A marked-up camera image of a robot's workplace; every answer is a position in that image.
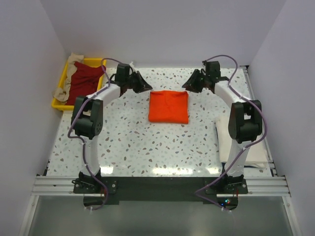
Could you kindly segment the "orange t-shirt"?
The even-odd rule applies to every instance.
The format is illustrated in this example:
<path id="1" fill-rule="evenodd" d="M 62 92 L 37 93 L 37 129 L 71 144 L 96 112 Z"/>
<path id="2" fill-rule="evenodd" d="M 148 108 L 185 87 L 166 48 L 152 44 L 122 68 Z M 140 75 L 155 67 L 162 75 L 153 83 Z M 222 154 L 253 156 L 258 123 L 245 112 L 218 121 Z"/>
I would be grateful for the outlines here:
<path id="1" fill-rule="evenodd" d="M 148 120 L 153 123 L 188 124 L 189 94 L 186 91 L 151 91 Z"/>

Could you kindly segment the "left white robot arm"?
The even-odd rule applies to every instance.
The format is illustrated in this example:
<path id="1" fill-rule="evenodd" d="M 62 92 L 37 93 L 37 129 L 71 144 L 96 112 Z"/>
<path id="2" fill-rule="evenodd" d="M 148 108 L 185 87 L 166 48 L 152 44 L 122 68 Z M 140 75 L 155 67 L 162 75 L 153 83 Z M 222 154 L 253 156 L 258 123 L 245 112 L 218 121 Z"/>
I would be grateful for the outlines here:
<path id="1" fill-rule="evenodd" d="M 91 193 L 98 192 L 102 187 L 102 181 L 96 175 L 100 173 L 97 143 L 103 129 L 104 107 L 129 89 L 134 93 L 142 93 L 153 88 L 133 63 L 119 63 L 116 73 L 108 78 L 103 88 L 87 96 L 78 96 L 75 100 L 68 137 L 79 139 L 82 143 L 82 169 L 79 176 L 88 176 L 84 186 Z"/>

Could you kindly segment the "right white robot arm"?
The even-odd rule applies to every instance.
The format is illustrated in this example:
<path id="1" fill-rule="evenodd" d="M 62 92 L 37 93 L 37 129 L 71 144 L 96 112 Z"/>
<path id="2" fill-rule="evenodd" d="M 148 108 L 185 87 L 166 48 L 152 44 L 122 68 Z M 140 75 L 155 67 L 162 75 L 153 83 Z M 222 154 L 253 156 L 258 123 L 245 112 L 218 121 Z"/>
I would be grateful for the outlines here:
<path id="1" fill-rule="evenodd" d="M 213 58 L 203 61 L 204 68 L 196 69 L 183 84 L 187 91 L 201 93 L 209 89 L 221 98 L 230 108 L 228 133 L 232 139 L 228 161 L 222 174 L 195 194 L 212 188 L 216 192 L 231 193 L 236 187 L 242 186 L 244 166 L 250 147 L 259 143 L 257 139 L 263 131 L 261 103 L 250 100 L 240 94 L 231 85 L 231 78 L 221 75 L 221 67 Z"/>

